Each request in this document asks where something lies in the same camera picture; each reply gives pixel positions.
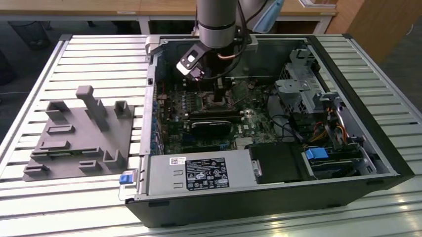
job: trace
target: wooden cabinet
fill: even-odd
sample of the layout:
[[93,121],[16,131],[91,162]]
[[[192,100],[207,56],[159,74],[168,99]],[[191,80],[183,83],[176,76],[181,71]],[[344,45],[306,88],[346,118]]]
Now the wooden cabinet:
[[422,0],[338,0],[327,34],[350,33],[382,62],[422,14]]

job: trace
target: motherboard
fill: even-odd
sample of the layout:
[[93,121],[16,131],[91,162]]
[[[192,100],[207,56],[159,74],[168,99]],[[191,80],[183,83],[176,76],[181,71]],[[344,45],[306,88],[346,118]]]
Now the motherboard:
[[233,79],[220,102],[213,92],[188,91],[181,85],[159,95],[163,153],[181,154],[240,150],[276,141],[264,100],[267,85]]

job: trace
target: red wire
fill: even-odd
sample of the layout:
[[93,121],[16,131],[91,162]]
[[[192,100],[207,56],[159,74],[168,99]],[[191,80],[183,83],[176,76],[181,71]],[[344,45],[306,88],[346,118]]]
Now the red wire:
[[316,134],[318,124],[322,124],[322,122],[318,122],[318,123],[315,124],[315,126],[314,126],[314,136],[315,136],[315,134]]

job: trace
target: gray plastic holder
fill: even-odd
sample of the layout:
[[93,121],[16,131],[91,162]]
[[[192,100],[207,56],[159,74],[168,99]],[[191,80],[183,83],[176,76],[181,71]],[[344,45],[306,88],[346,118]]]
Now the gray plastic holder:
[[24,181],[119,174],[125,170],[135,107],[125,101],[104,106],[92,94],[91,86],[77,87],[76,97],[87,108],[49,102],[49,119],[24,169]]

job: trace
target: blue plastic piece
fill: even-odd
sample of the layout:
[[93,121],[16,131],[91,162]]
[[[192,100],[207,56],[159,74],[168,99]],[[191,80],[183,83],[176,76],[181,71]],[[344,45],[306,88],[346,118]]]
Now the blue plastic piece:
[[132,184],[133,183],[133,174],[121,174],[119,178],[120,184]]
[[284,0],[275,0],[271,6],[267,8],[263,13],[260,19],[254,26],[252,31],[266,34],[276,21],[276,17],[279,15],[279,11],[282,10],[282,6],[284,4]]
[[327,159],[328,154],[324,148],[310,148],[306,152],[307,159]]

